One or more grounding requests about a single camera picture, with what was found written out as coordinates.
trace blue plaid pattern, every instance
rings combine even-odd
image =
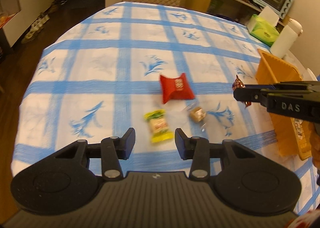
[[[170,128],[212,143],[233,139],[286,166],[303,190],[295,208],[303,214],[319,204],[311,159],[281,157],[265,108],[233,99],[236,75],[255,84],[257,48],[268,50],[237,23],[177,7],[123,2],[92,15],[43,51],[20,106],[12,172],[34,164],[77,139],[89,143],[136,130],[126,171],[176,171],[188,174],[173,140],[151,144],[143,115],[164,108]],[[190,121],[185,107],[194,101],[162,105],[159,74],[185,72],[196,101],[207,112],[206,130]],[[101,174],[101,162],[90,170]],[[211,159],[211,174],[221,171]]]

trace wooden floor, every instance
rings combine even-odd
[[[104,0],[69,1],[50,15],[50,20],[35,40],[26,44],[17,43],[14,54],[8,55],[0,64],[0,85],[5,89],[5,94],[0,93],[0,224],[17,211],[10,193],[10,164],[18,127],[19,105],[42,50],[71,27],[103,8]]]

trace wrapped chocolate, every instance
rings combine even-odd
[[[185,108],[193,122],[199,124],[201,131],[205,131],[205,117],[207,113],[199,106],[199,102],[194,102]]]
[[[199,123],[205,118],[206,112],[200,106],[197,106],[190,110],[189,116],[194,122]]]
[[[236,76],[236,80],[232,84],[232,90],[236,90],[237,88],[245,88],[245,85],[243,82],[239,79],[238,75]],[[245,104],[245,107],[247,108],[248,106],[251,105],[251,102],[243,102]]]

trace red candy box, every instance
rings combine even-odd
[[[195,95],[193,94],[189,86],[185,73],[182,73],[181,76],[177,78],[167,78],[163,75],[160,75],[160,83],[162,88],[162,98],[164,104],[168,102],[170,99],[195,99]]]

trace brown snack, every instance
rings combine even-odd
[[[195,121],[196,123],[199,123],[205,118],[206,112],[204,112],[200,106],[197,106],[190,111],[189,116],[193,121]]]
[[[236,80],[232,84],[232,90],[236,90],[237,88],[245,88],[245,85],[243,82],[239,79],[238,75],[236,76]],[[247,108],[248,106],[251,105],[251,102],[243,102],[245,104],[245,107]]]

